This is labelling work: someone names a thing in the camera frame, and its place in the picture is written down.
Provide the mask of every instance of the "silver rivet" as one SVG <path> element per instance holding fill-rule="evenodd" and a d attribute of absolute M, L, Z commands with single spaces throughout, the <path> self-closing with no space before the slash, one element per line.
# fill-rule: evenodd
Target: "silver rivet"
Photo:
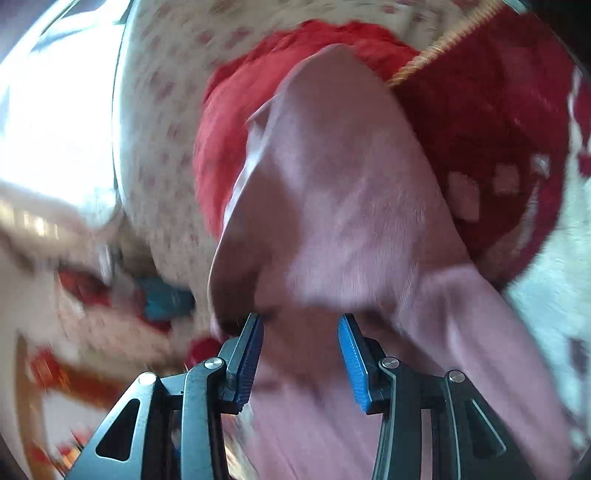
<path fill-rule="evenodd" d="M 449 380 L 454 383 L 462 383 L 466 379 L 466 376 L 459 370 L 452 370 L 449 372 Z"/>
<path fill-rule="evenodd" d="M 400 366 L 400 360 L 398 360 L 398 358 L 394 358 L 393 356 L 387 356 L 382 358 L 382 366 L 388 370 L 394 370 Z"/>
<path fill-rule="evenodd" d="M 210 370 L 215 370 L 216 368 L 220 368 L 223 365 L 223 360 L 218 356 L 213 356 L 205 360 L 205 368 Z"/>
<path fill-rule="evenodd" d="M 156 374 L 152 372 L 144 372 L 138 377 L 140 385 L 151 385 L 156 381 Z"/>

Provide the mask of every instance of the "blue gripper pad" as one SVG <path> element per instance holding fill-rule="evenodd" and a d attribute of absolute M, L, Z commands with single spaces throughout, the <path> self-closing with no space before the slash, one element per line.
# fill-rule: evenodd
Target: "blue gripper pad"
<path fill-rule="evenodd" d="M 252 330 L 250 332 L 250 337 L 248 338 L 248 343 L 246 344 L 246 348 L 242 356 L 242 362 L 240 363 L 236 373 L 237 382 L 235 401 L 238 405 L 238 409 L 240 410 L 242 410 L 242 407 L 248 402 L 248 399 L 251 396 L 256 366 L 258 364 L 259 357 L 261 356 L 263 337 L 263 323 L 262 320 L 257 316 L 255 318 Z"/>
<path fill-rule="evenodd" d="M 349 382 L 353 387 L 355 401 L 368 415 L 382 411 L 382 403 L 386 400 L 381 388 L 378 363 L 369 342 L 377 344 L 375 340 L 363 337 L 353 315 L 346 314 L 341 317 L 340 351 L 345 361 Z"/>

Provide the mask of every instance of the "pink garment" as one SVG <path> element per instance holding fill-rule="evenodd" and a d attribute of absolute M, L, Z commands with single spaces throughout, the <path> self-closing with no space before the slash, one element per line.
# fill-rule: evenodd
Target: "pink garment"
<path fill-rule="evenodd" d="M 551 378 L 468 258 L 398 102 L 344 46 L 301 62 L 251 119 L 210 276 L 215 315 L 267 315 L 246 449 L 262 480 L 371 478 L 380 417 L 355 404 L 341 312 L 414 369 L 461 369 L 538 477 L 570 472 Z"/>

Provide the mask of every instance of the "pink cloth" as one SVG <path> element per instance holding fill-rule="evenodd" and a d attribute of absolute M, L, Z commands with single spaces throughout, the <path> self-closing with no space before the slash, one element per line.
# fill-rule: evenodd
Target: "pink cloth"
<path fill-rule="evenodd" d="M 418 371 L 464 371 L 538 477 L 567 478 L 567 428 L 536 345 L 468 258 L 382 82 L 346 47 L 325 48 L 250 128 L 254 169 L 239 179 L 210 293 L 222 327 L 267 315 L 246 446 L 261 479 L 371 478 L 381 419 L 354 402 L 341 312 Z"/>

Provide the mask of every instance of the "gold trim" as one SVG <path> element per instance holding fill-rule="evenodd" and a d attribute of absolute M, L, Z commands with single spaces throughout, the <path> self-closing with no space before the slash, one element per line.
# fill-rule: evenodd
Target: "gold trim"
<path fill-rule="evenodd" d="M 425 68 L 433 60 L 449 51 L 468 34 L 491 20 L 505 7 L 503 0 L 487 0 L 465 18 L 457 28 L 445 33 L 439 40 L 402 67 L 396 75 L 386 82 L 387 87 L 395 87 L 409 78 L 413 73 Z"/>

